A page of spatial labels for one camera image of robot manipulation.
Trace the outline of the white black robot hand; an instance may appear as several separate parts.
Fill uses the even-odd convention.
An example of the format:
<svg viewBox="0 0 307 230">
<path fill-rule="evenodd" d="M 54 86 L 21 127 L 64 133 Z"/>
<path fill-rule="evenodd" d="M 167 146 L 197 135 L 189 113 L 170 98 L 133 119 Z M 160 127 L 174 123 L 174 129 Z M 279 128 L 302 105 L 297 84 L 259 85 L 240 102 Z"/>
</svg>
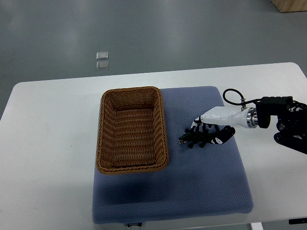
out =
<svg viewBox="0 0 307 230">
<path fill-rule="evenodd" d="M 191 124 L 190 129 L 196 131 L 200 125 L 204 128 L 214 125 L 222 126 L 223 129 L 217 130 L 215 137 L 209 137 L 208 143 L 221 145 L 226 143 L 234 134 L 234 126 L 240 125 L 245 128 L 256 128 L 258 117 L 256 108 L 234 108 L 216 106 L 204 114 L 197 117 Z"/>
</svg>

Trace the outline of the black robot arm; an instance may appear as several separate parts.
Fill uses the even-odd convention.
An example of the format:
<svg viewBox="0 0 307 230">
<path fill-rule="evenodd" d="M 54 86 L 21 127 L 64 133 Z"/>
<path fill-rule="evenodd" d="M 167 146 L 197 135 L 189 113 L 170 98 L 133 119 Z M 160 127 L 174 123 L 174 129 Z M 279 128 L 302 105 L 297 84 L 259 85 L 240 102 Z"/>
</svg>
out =
<svg viewBox="0 0 307 230">
<path fill-rule="evenodd" d="M 260 128 L 268 128 L 271 116 L 276 116 L 279 131 L 273 138 L 276 143 L 307 153 L 307 105 L 293 100 L 292 96 L 263 97 L 255 102 Z"/>
</svg>

